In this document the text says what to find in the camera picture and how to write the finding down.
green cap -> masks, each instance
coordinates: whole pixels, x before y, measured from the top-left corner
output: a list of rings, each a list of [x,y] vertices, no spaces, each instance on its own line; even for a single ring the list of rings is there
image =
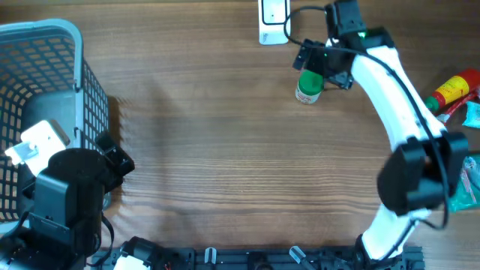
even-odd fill
[[[435,113],[439,108],[440,104],[435,97],[427,97],[425,100],[425,106],[432,112]]]
[[[298,88],[306,95],[316,95],[323,90],[323,76],[309,70],[301,72]]]

teal snack bag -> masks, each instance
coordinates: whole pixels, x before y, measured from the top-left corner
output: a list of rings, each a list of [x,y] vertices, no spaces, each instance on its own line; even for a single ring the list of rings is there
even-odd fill
[[[480,206],[480,156],[466,157],[460,171],[457,192],[448,202],[451,212]]]
[[[480,104],[468,101],[466,106],[466,120],[463,125],[471,128],[480,128]]]

green package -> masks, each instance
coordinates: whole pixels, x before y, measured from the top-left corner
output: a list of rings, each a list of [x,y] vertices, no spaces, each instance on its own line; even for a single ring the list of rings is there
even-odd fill
[[[459,212],[480,206],[480,155],[467,157],[460,171],[457,193],[450,198],[448,209]]]

wood grain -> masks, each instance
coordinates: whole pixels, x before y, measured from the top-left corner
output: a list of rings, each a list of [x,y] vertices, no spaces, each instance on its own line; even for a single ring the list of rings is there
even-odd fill
[[[422,96],[480,68],[480,3],[360,5],[369,26],[391,32]],[[358,86],[301,105],[298,47],[259,45],[255,1],[0,9],[0,23],[50,17],[81,29],[113,130],[136,161],[107,212],[115,245],[132,236],[167,247],[351,245],[368,228],[390,152],[383,125]],[[326,38],[321,13],[293,25],[299,38]],[[478,132],[468,136],[478,149]],[[479,221],[477,211],[456,214],[445,232],[421,226],[410,243],[424,246],[428,269],[476,269]]]

white can label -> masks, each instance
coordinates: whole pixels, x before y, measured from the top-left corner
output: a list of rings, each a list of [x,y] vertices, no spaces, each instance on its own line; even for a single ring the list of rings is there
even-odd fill
[[[297,86],[297,90],[295,91],[295,96],[303,104],[312,104],[312,103],[314,103],[315,101],[318,100],[318,97],[320,96],[320,93],[310,96],[310,95],[305,94],[304,92],[300,91],[300,88]]]

